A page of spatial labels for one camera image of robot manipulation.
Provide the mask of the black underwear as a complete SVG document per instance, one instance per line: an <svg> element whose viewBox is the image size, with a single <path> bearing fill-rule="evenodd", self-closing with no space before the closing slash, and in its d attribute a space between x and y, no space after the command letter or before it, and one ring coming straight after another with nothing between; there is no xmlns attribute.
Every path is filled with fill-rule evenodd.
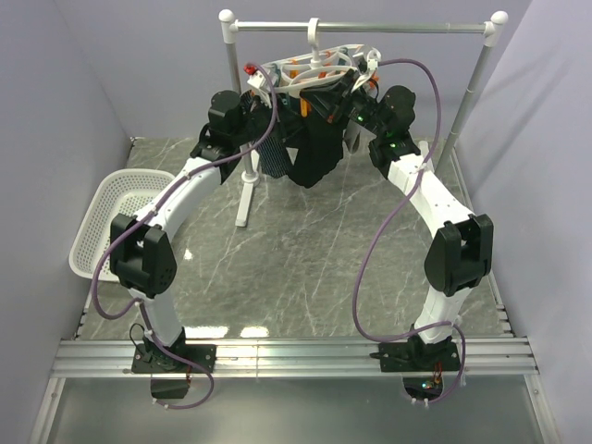
<svg viewBox="0 0 592 444"><path fill-rule="evenodd" d="M289 169L289 179L304 188L312 188L335 169L343 158L343 138L349 120L328 122L316 111L298 116L287 126L286 145L297 150Z"/></svg>

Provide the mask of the white clip hanger frame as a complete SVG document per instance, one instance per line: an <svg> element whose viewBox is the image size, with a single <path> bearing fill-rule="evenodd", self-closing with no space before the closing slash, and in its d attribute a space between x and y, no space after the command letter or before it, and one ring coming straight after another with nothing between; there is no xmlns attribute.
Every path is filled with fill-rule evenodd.
<svg viewBox="0 0 592 444"><path fill-rule="evenodd" d="M277 76L274 85L277 93L294 95L305 88L340 80L350 72L356 82L359 71L353 55L373 46L345 44L321 50L319 32L320 19L311 18L307 23L309 53L263 64L263 68L269 68Z"/></svg>

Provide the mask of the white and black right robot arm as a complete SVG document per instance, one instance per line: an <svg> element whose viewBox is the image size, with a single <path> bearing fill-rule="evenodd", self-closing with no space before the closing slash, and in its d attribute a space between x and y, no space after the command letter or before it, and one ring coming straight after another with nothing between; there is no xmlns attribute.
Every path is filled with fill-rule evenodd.
<svg viewBox="0 0 592 444"><path fill-rule="evenodd" d="M406 334L376 338L375 357L402 371L460 368L452 341L456 318L470 294L491 270L494 225L460 203L430 168L431 152L413 142L415 95L396 85L379 100L343 79L306 88L300 96L326 121L347 118L373 134L373 166L411 204L431 236L424 270L429 287L421 314Z"/></svg>

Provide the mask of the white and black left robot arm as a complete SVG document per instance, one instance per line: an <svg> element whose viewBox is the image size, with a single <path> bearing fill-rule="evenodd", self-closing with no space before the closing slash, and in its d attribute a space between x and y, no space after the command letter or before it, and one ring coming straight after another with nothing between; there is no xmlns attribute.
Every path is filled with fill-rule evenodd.
<svg viewBox="0 0 592 444"><path fill-rule="evenodd" d="M170 292L178 270L171 242L244 156L284 132L285 109L274 90L216 93L197 143L173 181L133 216L117 215L111 222L105 256L140 309L144 336L139 355L164 372L197 365Z"/></svg>

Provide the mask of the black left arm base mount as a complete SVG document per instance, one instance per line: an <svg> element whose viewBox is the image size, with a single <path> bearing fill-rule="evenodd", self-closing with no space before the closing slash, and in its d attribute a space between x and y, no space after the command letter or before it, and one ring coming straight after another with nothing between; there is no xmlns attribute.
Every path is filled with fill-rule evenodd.
<svg viewBox="0 0 592 444"><path fill-rule="evenodd" d="M208 372L214 370L216 346L213 344L180 345L172 353L200 365ZM176 401L187 396L191 376L202 375L204 372L166 355L151 341L147 341L136 345L131 373L152 378L150 382L151 394L157 400Z"/></svg>

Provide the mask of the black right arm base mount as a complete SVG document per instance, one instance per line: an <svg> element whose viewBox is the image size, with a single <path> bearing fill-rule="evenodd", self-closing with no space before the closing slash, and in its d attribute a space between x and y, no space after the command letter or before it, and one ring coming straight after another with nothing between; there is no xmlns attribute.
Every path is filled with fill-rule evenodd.
<svg viewBox="0 0 592 444"><path fill-rule="evenodd" d="M456 387L464 370L464 356L451 338L434 344L424 344L418 336L404 343L379 343L370 356L378 359L382 373L402 373L406 394L425 406L442 398L445 372L457 372L452 385Z"/></svg>

